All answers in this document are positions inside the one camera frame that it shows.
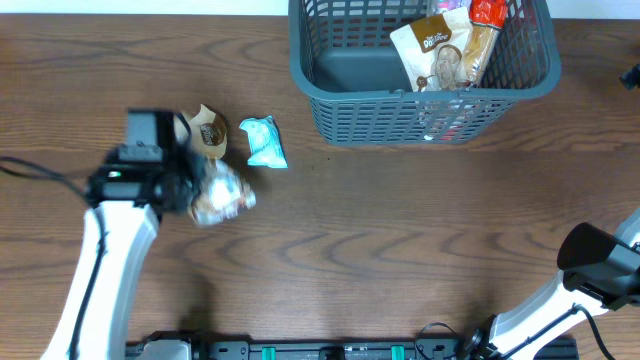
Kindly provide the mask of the beige snack pouch with barcode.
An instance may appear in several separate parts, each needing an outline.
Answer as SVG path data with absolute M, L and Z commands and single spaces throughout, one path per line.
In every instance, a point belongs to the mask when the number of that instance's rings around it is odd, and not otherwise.
M 208 161 L 188 213 L 198 226 L 214 226 L 256 205 L 256 195 L 238 172 L 222 160 Z

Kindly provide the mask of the teal snack packet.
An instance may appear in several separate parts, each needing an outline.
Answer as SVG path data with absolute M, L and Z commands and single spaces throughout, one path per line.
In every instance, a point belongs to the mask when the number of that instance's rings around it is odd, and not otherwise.
M 247 160 L 249 166 L 288 168 L 280 134 L 271 115 L 264 118 L 247 118 L 241 122 L 239 128 L 245 131 L 248 137 L 251 152 Z

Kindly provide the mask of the orange pasta package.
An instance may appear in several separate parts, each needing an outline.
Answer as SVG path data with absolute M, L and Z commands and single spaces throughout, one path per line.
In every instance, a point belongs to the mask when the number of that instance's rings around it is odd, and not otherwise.
M 508 8 L 505 0 L 473 0 L 469 10 L 472 31 L 457 69 L 456 82 L 478 87 L 503 29 Z

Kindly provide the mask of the tissue pocket pack bundle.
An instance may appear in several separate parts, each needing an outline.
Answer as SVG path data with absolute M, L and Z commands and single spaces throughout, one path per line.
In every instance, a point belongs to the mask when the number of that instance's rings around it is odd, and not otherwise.
M 458 8 L 469 9 L 472 0 L 429 0 L 427 4 L 427 15 L 439 15 Z

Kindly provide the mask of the grey plastic lattice basket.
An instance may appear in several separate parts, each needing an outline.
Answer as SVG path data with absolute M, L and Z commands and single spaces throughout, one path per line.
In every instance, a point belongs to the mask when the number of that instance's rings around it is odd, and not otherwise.
M 391 33 L 443 11 L 443 1 L 290 0 L 290 70 L 332 145 L 463 144 L 517 102 L 549 93 L 561 75 L 543 1 L 509 1 L 476 88 L 420 92 Z

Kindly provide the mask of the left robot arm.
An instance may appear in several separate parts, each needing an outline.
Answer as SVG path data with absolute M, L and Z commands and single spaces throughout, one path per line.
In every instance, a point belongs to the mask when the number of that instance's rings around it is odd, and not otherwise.
M 79 261 L 46 359 L 122 359 L 146 255 L 165 213 L 199 195 L 204 158 L 179 140 L 184 116 L 131 110 L 127 137 L 89 176 Z

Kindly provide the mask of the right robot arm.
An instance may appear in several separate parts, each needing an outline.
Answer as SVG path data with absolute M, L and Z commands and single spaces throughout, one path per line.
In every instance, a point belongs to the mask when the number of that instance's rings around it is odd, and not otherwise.
M 583 222 L 562 243 L 558 272 L 514 309 L 492 316 L 461 345 L 456 359 L 531 360 L 559 336 L 589 323 L 611 359 L 595 318 L 639 305 L 639 213 L 610 234 Z

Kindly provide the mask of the black mounting rail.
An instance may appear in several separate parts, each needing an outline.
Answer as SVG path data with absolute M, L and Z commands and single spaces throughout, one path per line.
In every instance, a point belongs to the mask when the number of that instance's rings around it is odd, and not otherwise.
M 151 334 L 125 348 L 126 360 L 422 360 L 454 359 L 458 340 L 434 335 L 414 341 L 280 342 L 217 341 L 196 332 Z

